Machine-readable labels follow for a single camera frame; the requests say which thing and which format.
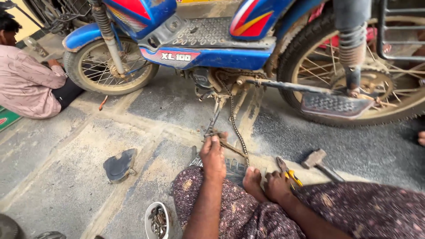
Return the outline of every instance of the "bare foot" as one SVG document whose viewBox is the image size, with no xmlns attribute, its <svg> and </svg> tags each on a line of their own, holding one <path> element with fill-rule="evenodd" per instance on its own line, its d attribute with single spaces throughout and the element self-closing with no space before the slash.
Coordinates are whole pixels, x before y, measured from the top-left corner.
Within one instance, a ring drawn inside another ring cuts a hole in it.
<svg viewBox="0 0 425 239">
<path fill-rule="evenodd" d="M 261 173 L 260 170 L 255 167 L 248 167 L 246 169 L 245 177 L 242 180 L 245 191 L 251 194 L 257 201 L 260 203 L 269 202 L 266 195 L 264 194 L 263 189 L 260 186 L 261 183 Z"/>
<path fill-rule="evenodd" d="M 418 134 L 418 143 L 425 147 L 425 131 L 421 131 Z"/>
</svg>

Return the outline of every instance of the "front fork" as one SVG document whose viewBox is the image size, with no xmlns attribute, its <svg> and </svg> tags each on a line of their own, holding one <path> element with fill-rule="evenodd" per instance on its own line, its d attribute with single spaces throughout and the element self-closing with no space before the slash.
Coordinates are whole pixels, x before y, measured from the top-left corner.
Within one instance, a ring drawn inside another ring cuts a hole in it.
<svg viewBox="0 0 425 239">
<path fill-rule="evenodd" d="M 105 40 L 109 53 L 116 67 L 116 71 L 121 77 L 125 76 L 124 66 L 116 46 L 115 34 L 112 30 L 108 15 L 106 14 L 106 6 L 101 0 L 88 0 L 91 4 L 91 10 L 97 25 L 99 26 L 102 37 Z"/>
<path fill-rule="evenodd" d="M 371 0 L 333 0 L 335 27 L 340 32 L 339 59 L 346 73 L 347 94 L 361 93 L 360 72 L 366 58 L 366 21 L 371 17 Z"/>
</svg>

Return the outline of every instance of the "ground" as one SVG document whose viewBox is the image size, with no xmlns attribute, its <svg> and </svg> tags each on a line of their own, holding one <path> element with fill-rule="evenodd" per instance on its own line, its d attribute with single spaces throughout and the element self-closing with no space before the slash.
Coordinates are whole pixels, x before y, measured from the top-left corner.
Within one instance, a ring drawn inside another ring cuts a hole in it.
<svg viewBox="0 0 425 239">
<path fill-rule="evenodd" d="M 170 189 L 189 165 L 191 147 L 202 144 L 213 101 L 199 102 L 193 83 L 165 67 L 145 88 L 109 97 L 99 111 L 103 98 L 86 92 L 56 117 L 21 119 L 0 133 L 0 211 L 19 223 L 25 238 L 51 230 L 70 239 L 146 238 L 143 218 L 153 202 L 171 210 L 171 238 L 181 237 Z M 228 117 L 227 104 L 216 126 L 235 144 Z M 424 191 L 425 149 L 414 142 L 418 121 L 332 128 L 296 116 L 276 90 L 255 88 L 237 119 L 251 165 L 262 173 L 277 170 L 280 156 L 305 184 L 326 182 L 319 171 L 298 165 L 322 148 L 325 164 L 348 180 Z M 130 148 L 139 152 L 137 175 L 108 184 L 103 162 Z"/>
</svg>

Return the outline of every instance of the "hammer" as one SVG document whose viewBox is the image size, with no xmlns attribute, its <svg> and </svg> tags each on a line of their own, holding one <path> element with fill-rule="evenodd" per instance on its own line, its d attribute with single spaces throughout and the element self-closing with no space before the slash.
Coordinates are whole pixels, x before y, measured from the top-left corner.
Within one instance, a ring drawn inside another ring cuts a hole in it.
<svg viewBox="0 0 425 239">
<path fill-rule="evenodd" d="M 324 166 L 322 164 L 323 158 L 326 156 L 326 152 L 323 149 L 319 149 L 311 153 L 301 165 L 306 169 L 311 169 L 316 166 L 320 171 L 322 171 L 328 178 L 334 182 L 345 182 L 345 180 L 339 176 L 332 169 Z"/>
</svg>

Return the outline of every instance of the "yellow pliers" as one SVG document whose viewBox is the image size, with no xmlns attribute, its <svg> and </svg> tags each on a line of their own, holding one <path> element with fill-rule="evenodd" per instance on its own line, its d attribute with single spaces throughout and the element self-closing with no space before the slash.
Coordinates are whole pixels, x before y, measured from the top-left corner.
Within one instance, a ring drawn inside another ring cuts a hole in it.
<svg viewBox="0 0 425 239">
<path fill-rule="evenodd" d="M 295 171 L 287 170 L 285 162 L 280 157 L 276 157 L 276 161 L 278 162 L 278 166 L 280 167 L 282 172 L 285 172 L 285 177 L 287 179 L 291 178 L 292 180 L 294 180 L 294 182 L 298 185 L 298 187 L 303 186 L 303 183 L 301 183 L 301 181 L 295 176 Z"/>
</svg>

